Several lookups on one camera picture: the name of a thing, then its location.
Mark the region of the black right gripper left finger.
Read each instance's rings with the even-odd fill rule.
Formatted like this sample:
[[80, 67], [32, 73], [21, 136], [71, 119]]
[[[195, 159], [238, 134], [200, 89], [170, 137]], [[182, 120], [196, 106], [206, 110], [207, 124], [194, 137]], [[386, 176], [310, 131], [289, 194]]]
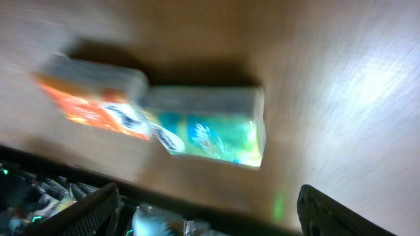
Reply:
[[105, 235], [115, 233], [121, 211], [121, 196], [116, 184], [110, 183], [86, 198], [32, 224], [23, 236]]

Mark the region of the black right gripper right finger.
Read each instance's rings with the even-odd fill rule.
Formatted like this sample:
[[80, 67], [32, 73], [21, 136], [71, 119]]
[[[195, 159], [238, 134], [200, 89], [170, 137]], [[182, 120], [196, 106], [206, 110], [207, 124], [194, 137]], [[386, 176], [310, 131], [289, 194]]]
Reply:
[[304, 235], [395, 236], [308, 184], [301, 186], [297, 214]]

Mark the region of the orange Kleenex tissue pack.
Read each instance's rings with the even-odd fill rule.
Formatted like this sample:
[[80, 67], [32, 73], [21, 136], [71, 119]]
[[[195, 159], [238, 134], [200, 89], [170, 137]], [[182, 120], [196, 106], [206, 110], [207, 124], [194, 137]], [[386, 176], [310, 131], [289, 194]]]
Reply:
[[55, 56], [35, 72], [35, 80], [70, 121], [150, 138], [147, 119], [135, 106], [148, 90], [141, 71]]

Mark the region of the green Kleenex tissue pack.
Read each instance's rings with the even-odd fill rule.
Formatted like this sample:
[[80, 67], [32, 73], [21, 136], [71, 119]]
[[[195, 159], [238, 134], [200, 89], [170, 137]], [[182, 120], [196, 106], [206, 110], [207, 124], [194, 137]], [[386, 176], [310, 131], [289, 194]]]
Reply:
[[171, 155], [259, 168], [264, 99], [259, 87], [154, 87], [138, 105]]

